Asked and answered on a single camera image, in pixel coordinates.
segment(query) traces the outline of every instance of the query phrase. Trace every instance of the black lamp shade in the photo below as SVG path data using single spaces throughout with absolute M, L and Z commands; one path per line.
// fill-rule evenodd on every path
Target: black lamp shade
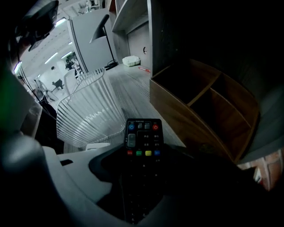
M 98 25 L 96 31 L 94 32 L 93 37 L 92 37 L 92 39 L 90 40 L 90 43 L 93 42 L 95 39 L 98 39 L 98 38 L 100 38 L 100 37 L 106 36 L 106 33 L 105 33 L 105 31 L 103 30 L 103 27 L 105 26 L 105 23 L 107 22 L 107 20 L 109 19 L 109 17 L 110 17 L 110 16 L 109 16 L 108 14 L 106 14 L 106 15 L 103 17 L 102 21 L 99 23 L 99 25 Z

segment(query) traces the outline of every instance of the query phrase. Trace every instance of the remote control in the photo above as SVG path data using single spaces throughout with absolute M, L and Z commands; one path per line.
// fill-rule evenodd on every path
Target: remote control
M 163 131 L 160 119 L 128 119 L 121 175 L 125 220 L 137 224 L 162 199 Z

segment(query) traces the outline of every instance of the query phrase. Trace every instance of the wooden desk organizer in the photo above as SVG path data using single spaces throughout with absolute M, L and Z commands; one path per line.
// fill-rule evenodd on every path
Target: wooden desk organizer
M 190 59 L 150 81 L 150 103 L 192 150 L 240 159 L 256 127 L 255 98 L 229 76 Z

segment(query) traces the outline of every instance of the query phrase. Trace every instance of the gray desk surface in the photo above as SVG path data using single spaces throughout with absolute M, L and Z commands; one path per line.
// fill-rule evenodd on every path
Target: gray desk surface
M 150 104 L 150 74 L 138 69 L 138 66 L 127 67 L 123 64 L 108 71 L 108 76 L 115 95 L 121 105 L 125 118 L 159 118 L 162 121 L 164 142 L 184 146 L 168 123 Z M 121 143 L 124 132 L 100 142 Z

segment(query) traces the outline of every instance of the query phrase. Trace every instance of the desk lamp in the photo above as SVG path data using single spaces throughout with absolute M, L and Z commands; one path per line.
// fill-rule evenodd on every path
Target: desk lamp
M 114 55 L 112 54 L 111 47 L 110 47 L 110 42 L 109 42 L 109 40 L 108 40 L 107 31 L 106 31 L 106 28 L 105 28 L 105 23 L 107 22 L 107 20 L 109 19 L 109 17 L 110 17 L 110 16 L 109 16 L 108 14 L 106 14 L 106 15 L 103 17 L 102 21 L 99 23 L 99 25 L 98 25 L 98 27 L 97 27 L 95 33 L 94 33 L 92 39 L 90 40 L 90 43 L 92 43 L 95 39 L 98 39 L 98 38 L 100 38 L 100 37 L 106 36 L 107 43 L 108 43 L 108 46 L 109 46 L 109 48 L 110 48 L 110 52 L 111 52 L 111 56 L 112 56 L 112 61 L 113 61 L 113 63 L 108 64 L 107 66 L 105 66 L 105 69 L 106 69 L 106 70 L 112 69 L 112 68 L 114 68 L 114 67 L 116 67 L 116 66 L 118 65 L 118 62 L 114 59 Z

